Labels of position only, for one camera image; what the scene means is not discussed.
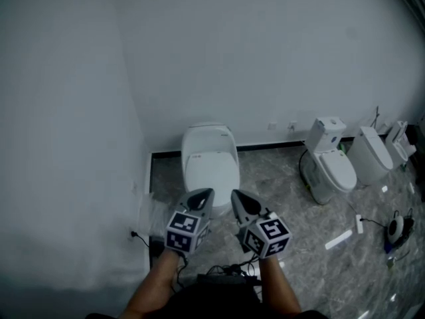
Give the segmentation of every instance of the floor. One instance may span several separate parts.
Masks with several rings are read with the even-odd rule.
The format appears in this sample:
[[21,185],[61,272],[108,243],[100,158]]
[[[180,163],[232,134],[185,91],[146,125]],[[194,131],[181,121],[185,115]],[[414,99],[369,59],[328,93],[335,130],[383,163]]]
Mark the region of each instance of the floor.
[[[279,255],[283,271],[297,294],[303,310],[316,309],[330,318],[403,318],[411,306],[425,299],[425,208],[419,193],[412,195],[409,182],[415,173],[408,165],[390,172],[370,187],[356,187],[346,197],[334,197],[327,205],[317,205],[298,173],[303,147],[240,152],[241,189],[263,197],[291,229],[294,239]],[[185,192],[180,158],[153,161],[152,192],[172,211]],[[389,270],[384,252],[384,230],[364,223],[357,234],[355,212],[387,224],[395,210],[406,215],[413,208],[415,232],[394,253],[409,254]],[[344,243],[326,251],[325,243],[352,229]],[[181,279],[190,282],[213,265],[229,265],[248,260],[236,237],[238,226],[232,212],[211,224],[212,233],[190,256]]]

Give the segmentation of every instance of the wall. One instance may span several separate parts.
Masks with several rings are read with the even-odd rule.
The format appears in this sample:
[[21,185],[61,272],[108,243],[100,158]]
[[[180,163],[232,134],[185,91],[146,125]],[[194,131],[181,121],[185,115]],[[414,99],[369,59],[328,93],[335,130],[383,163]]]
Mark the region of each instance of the wall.
[[2,318],[117,315],[147,272],[128,240],[147,147],[114,3],[0,0]]
[[198,121],[228,124],[238,144],[284,142],[316,116],[350,136],[376,105],[378,128],[425,105],[424,36],[401,0],[118,0],[118,19],[153,151],[178,150]]

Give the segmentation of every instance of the forearm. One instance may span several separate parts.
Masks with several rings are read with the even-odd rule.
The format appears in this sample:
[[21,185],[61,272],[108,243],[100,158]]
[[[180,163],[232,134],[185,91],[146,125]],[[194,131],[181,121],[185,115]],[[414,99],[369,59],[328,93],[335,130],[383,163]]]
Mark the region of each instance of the forearm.
[[276,257],[260,260],[263,303],[288,318],[301,313],[298,299]]
[[176,252],[165,249],[120,318],[141,318],[143,314],[163,308],[170,298],[179,259]]

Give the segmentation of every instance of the white toilet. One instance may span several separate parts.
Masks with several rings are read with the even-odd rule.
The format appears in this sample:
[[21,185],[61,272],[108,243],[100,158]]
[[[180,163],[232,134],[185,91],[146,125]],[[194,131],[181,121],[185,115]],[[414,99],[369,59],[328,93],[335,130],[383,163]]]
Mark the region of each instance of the white toilet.
[[347,153],[357,178],[363,185],[371,185],[392,169],[392,159],[374,128],[361,126]]
[[181,165],[186,191],[213,188],[211,218],[227,213],[230,195],[239,189],[239,160],[230,129],[220,123],[198,123],[183,136]]
[[390,133],[385,138],[385,146],[391,156],[393,169],[407,163],[408,154],[402,145],[402,137],[406,131],[407,122],[401,120],[394,123]]
[[336,193],[349,193],[356,186],[357,177],[351,162],[337,149],[345,129],[339,117],[320,117],[305,141],[309,154],[301,176],[318,204],[324,205]]

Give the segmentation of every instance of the toilet tank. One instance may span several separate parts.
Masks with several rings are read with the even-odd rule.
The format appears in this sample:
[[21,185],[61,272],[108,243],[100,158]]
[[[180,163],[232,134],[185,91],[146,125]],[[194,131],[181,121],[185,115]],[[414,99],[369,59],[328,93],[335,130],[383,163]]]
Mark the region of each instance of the toilet tank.
[[326,152],[335,149],[347,126],[339,117],[319,117],[305,140],[310,152]]
[[221,123],[196,123],[190,126],[183,136],[181,163],[183,172],[192,154],[203,152],[228,152],[239,165],[236,143],[230,129]]

